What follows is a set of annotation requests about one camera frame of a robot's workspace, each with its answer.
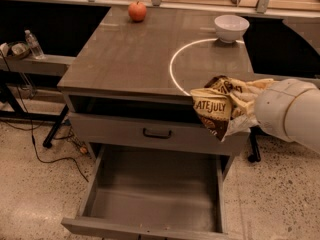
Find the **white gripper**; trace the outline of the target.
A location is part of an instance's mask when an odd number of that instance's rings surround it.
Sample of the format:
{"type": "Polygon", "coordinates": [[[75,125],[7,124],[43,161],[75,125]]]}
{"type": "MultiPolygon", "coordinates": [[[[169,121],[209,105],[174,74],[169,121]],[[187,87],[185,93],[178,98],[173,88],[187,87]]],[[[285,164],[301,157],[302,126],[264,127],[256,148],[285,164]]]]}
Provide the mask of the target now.
{"type": "Polygon", "coordinates": [[[317,86],[286,79],[273,83],[256,99],[260,128],[287,142],[317,141],[317,86]]]}

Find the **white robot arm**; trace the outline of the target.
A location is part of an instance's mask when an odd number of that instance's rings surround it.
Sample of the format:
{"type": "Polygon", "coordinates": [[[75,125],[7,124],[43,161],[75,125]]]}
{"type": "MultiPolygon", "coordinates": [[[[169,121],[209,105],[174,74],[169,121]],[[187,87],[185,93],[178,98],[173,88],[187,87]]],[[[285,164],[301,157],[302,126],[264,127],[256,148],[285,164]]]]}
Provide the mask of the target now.
{"type": "Polygon", "coordinates": [[[320,153],[320,89],[313,83],[273,83],[256,98],[254,115],[265,133],[320,153]]]}

